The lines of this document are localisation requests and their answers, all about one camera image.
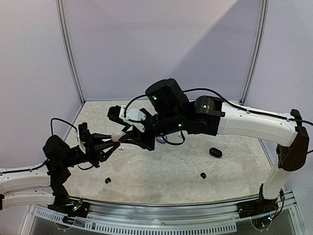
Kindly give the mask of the blue earbud charging case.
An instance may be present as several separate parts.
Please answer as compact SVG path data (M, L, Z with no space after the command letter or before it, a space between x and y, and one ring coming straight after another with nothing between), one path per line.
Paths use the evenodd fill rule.
M159 137L156 137L156 141L161 144L165 144L168 141L168 138L167 136L159 136Z

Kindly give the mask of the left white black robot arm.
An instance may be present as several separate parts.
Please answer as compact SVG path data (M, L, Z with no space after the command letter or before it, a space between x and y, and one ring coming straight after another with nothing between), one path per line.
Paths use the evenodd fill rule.
M86 134L79 144L70 147L57 135L46 141L46 160L29 167L0 170L0 208L21 205L47 205L60 212L87 211L89 204L71 200L64 183L71 176L70 168L89 163L98 168L120 146L110 135Z

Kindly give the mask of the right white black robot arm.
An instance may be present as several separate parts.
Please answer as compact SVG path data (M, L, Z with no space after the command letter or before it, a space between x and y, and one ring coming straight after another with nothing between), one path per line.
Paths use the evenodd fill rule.
M131 109L124 105L118 117L133 126L134 142L142 148L154 149L156 136L175 132L189 135L240 135L268 140L277 144L276 164L253 202L256 213L264 213L272 205L279 190L293 171L306 162L309 135L297 110L275 113L237 105L218 92L189 101L175 79L162 79L152 84L145 96L156 114Z

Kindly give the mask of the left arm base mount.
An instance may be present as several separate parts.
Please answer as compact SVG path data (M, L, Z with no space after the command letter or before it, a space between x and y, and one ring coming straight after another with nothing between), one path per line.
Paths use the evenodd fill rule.
M47 208L56 212L64 213L68 217L86 218L91 204L83 199L70 199L68 196L56 196L52 205Z

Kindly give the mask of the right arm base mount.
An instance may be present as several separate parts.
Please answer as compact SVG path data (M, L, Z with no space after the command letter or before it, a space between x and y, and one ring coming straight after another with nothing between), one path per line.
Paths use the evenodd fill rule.
M239 217L247 218L276 211L276 209L278 208L278 204L277 198L264 199L263 196L259 196L257 199L254 200L237 203L236 207Z

